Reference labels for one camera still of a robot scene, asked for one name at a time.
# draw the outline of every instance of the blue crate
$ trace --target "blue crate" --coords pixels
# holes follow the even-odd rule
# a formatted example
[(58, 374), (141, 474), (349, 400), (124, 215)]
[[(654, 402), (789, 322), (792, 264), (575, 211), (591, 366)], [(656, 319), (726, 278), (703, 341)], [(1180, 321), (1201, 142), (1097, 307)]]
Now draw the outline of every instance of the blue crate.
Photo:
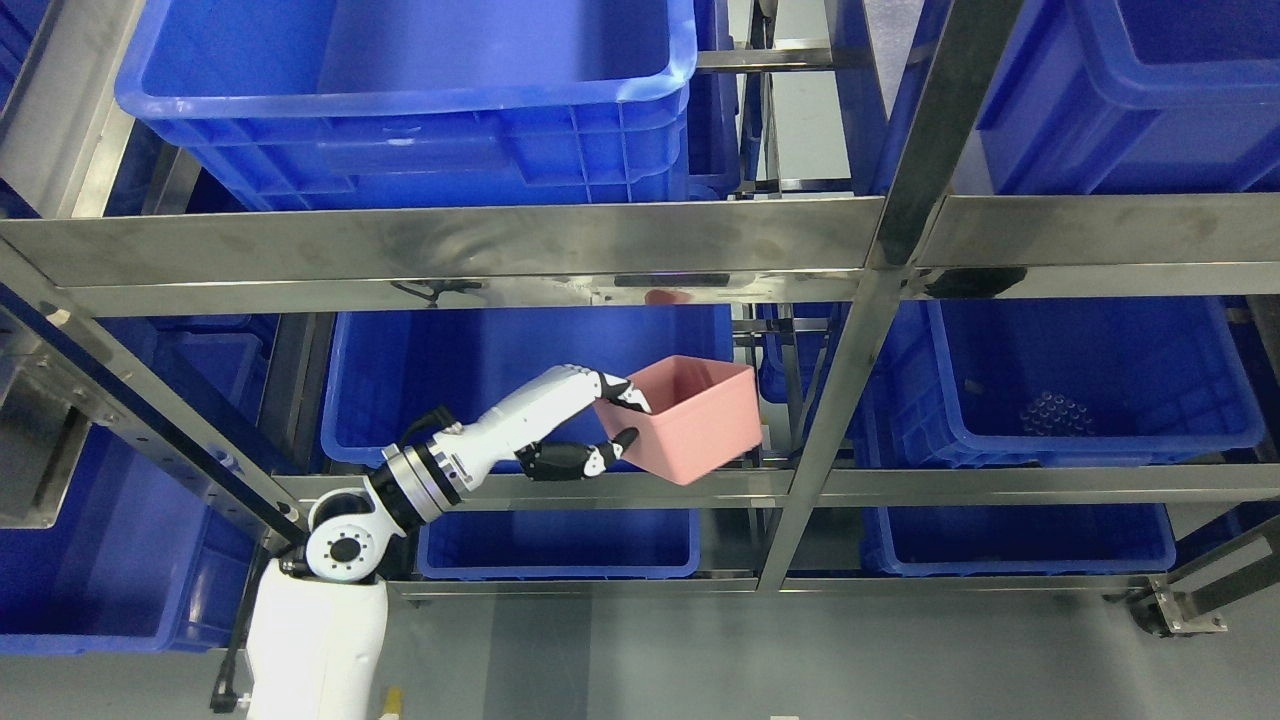
[(251, 333), (160, 334), (155, 369), (166, 382), (166, 369), (180, 357), (218, 388), (250, 421), (257, 420), (262, 391), (266, 389), (266, 359), (262, 341)]
[(419, 539), (433, 579), (687, 578), (701, 556), (696, 510), (452, 512)]
[(50, 0), (0, 0), (0, 108), (31, 51)]
[(0, 532), (0, 653), (223, 646), (252, 552), (248, 536), (95, 428), (54, 527)]
[[(699, 50), (732, 50), (728, 0), (695, 0)], [(689, 196), (724, 200), (737, 190), (737, 76), (703, 73), (689, 81)]]
[[(778, 316), (777, 305), (756, 305), (756, 315), (764, 319)], [(796, 318), (826, 318), (833, 322), (838, 318), (837, 305), (832, 302), (796, 302), (791, 306), (791, 314)], [(818, 365), (818, 355), (822, 352), (823, 333), (799, 333), (796, 336), (796, 360), (800, 366), (800, 387), (809, 391), (809, 382), (813, 379)], [(760, 368), (756, 382), (760, 388), (760, 397), (769, 402), (785, 404), (787, 401), (787, 369), (782, 360), (782, 340), (777, 333), (764, 336), (763, 351), (760, 352)]]
[(1002, 193), (1280, 190), (1280, 3), (1029, 1), (979, 129)]
[[(1265, 429), (1217, 299), (905, 302), (881, 366), (911, 466), (1179, 462)], [(1084, 429), (1037, 434), (1044, 393)]]
[[(102, 325), (173, 386), (178, 395), (192, 402), (196, 410), (212, 413), (198, 392), (186, 382), (184, 378), (189, 378), (192, 373), (202, 375), (244, 418), (256, 421), (266, 387), (266, 348), (274, 338), (264, 341), (255, 332), (259, 325), (252, 320), (243, 332), (205, 332), (216, 329), (216, 325), (202, 324), (209, 316), (195, 316), (192, 325), (168, 318), (161, 320), (160, 324), (166, 329), (157, 329), (155, 323), (145, 318), (106, 318)], [(188, 327), (196, 332), (187, 332)]]
[(863, 518), (863, 569), (891, 575), (1108, 575), (1174, 562), (1164, 505), (872, 507)]
[(116, 99), (253, 210), (684, 200), (696, 51), (691, 0), (150, 0)]
[[(728, 306), (344, 313), (321, 446), (334, 460), (376, 466), (380, 450), (436, 405), (470, 423), (552, 365), (627, 375), (668, 355), (732, 360)], [(550, 438), (596, 443), (604, 429), (588, 410)], [(512, 460), (495, 471), (518, 470)]]

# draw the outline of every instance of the white robot body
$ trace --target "white robot body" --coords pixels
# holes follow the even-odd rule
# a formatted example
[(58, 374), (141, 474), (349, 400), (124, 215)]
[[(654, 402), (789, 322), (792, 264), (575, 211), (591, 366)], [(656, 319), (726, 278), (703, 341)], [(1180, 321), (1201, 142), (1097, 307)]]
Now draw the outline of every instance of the white robot body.
[(262, 573), (250, 625), (248, 720), (365, 717), (387, 632), (387, 583), (328, 583)]

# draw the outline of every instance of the stainless steel shelf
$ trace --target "stainless steel shelf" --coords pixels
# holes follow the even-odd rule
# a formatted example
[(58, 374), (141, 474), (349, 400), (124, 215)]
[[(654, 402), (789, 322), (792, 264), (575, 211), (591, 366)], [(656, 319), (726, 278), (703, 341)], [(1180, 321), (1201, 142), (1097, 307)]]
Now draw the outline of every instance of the stainless steel shelf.
[(929, 594), (954, 592), (1048, 592), (1117, 594), (1148, 585), (1147, 575), (1053, 575), (974, 578), (787, 578), (782, 592)]
[[(861, 13), (860, 3), (828, 3), (840, 10), (831, 17)], [(841, 342), (823, 363), (827, 392), (810, 398), (817, 402), (815, 420), (794, 466), (726, 469), (690, 487), (643, 473), (548, 484), (494, 477), (462, 506), (722, 509), (750, 518), (753, 527), (768, 521), (768, 533), (753, 539), (751, 562), (735, 556), (726, 569), (717, 566), (724, 556), (713, 552), (716, 562), (699, 577), (666, 582), (394, 584), (410, 597), (1117, 592), (1147, 587), (1151, 578), (896, 580), (794, 578), (788, 570), (815, 507), (1280, 497), (1277, 465), (1266, 464), (991, 470), (836, 465), (849, 416), (904, 299), (1280, 293), (1280, 193), (952, 192), (952, 183), (983, 186), (965, 181), (982, 176), (980, 168), (964, 165), (980, 159), (972, 128), (1018, 0), (960, 0), (937, 44), (904, 54), (913, 65), (932, 69), (897, 177), (883, 197), (110, 219), (96, 215), (134, 129), (111, 101), (111, 86), (142, 0), (55, 5), (38, 54), (0, 120), (0, 176), (47, 218), (0, 220), (0, 301), (38, 331), (50, 364), (84, 391), (81, 411), (100, 423), (110, 418), (113, 429), (134, 447), (173, 468), (228, 516), (251, 529), (270, 529), (276, 544), (301, 536), (301, 510), (315, 497), (358, 482), (349, 475), (297, 475), (291, 466), (302, 465), (303, 450), (312, 445), (328, 355), (324, 316), (287, 323), (282, 342), (289, 347), (273, 360), (273, 400), (261, 429), (197, 414), (99, 318), (636, 305), (655, 301), (654, 293), (681, 302), (855, 301)], [(756, 73), (765, 90), (768, 76), (758, 73), (835, 70), (868, 90), (865, 83), (876, 79), (876, 73), (868, 76), (874, 67), (870, 38), (901, 44), (914, 33), (868, 27), (861, 35), (835, 32), (832, 47), (774, 45), (774, 12), (776, 4), (765, 3), (754, 13), (754, 47), (705, 55), (703, 69)], [(881, 82), (896, 85), (896, 70), (878, 68)], [(764, 95), (760, 106), (744, 113), (762, 118), (768, 138), (772, 119)], [(846, 133), (856, 140), (884, 129), (864, 124)], [(777, 169), (772, 150), (762, 152), (765, 176)], [(157, 170), (150, 211), (177, 211), (193, 182), (189, 156), (168, 152), (165, 161), (173, 167)], [(744, 184), (742, 197), (849, 187), (846, 181), (760, 177)], [(310, 411), (298, 413), (303, 405)], [(800, 398), (792, 406), (804, 409)]]
[[(530, 483), (492, 475), (460, 511), (657, 507), (782, 507), (794, 470), (717, 470), (691, 486), (648, 473), (605, 473), (575, 483)], [(308, 506), (321, 495), (361, 484), (358, 475), (276, 475)], [(991, 468), (982, 470), (835, 469), (818, 507), (892, 505), (1052, 505), (1123, 502), (1248, 502), (1280, 497), (1280, 465), (1213, 464), (1147, 468)]]

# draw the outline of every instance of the gray floor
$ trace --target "gray floor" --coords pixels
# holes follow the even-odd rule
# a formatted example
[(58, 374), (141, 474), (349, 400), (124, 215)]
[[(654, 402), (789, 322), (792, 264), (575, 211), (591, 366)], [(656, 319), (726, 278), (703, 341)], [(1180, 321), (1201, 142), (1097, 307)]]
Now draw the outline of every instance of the gray floor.
[[(910, 23), (919, 3), (869, 12)], [(783, 0), (780, 37), (824, 36), (822, 5)], [(780, 78), (777, 104), (785, 177), (847, 172), (829, 77)], [(1280, 592), (1226, 619), (1226, 635), (1161, 641), (1096, 597), (394, 602), (376, 693), (402, 685), (407, 720), (1280, 716)], [(205, 719), (219, 660), (0, 657), (0, 720)]]

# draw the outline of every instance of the pink plastic box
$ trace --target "pink plastic box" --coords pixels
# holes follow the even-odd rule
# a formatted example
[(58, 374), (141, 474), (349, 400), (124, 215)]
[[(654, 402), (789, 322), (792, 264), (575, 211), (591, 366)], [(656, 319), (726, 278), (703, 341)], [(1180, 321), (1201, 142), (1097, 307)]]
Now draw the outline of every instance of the pink plastic box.
[(636, 428), (626, 460), (677, 486), (687, 486), (760, 445), (755, 369), (672, 355), (631, 375), (652, 415), (595, 404), (609, 437)]

